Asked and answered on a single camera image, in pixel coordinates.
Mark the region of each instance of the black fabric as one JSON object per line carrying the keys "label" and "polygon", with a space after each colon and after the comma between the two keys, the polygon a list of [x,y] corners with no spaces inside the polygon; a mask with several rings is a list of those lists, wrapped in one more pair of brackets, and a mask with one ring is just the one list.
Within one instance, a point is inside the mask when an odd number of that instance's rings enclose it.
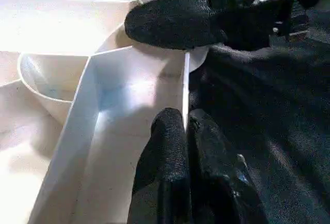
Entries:
{"label": "black fabric", "polygon": [[188,144],[181,113],[155,118],[137,164],[128,223],[190,223]]}
{"label": "black fabric", "polygon": [[245,160],[213,119],[190,113],[189,162],[195,223],[268,223]]}
{"label": "black fabric", "polygon": [[255,50],[269,45],[286,0],[154,0],[126,17],[127,35],[170,49],[216,43]]}
{"label": "black fabric", "polygon": [[128,223],[268,223],[245,160],[203,110],[155,118],[136,168]]}

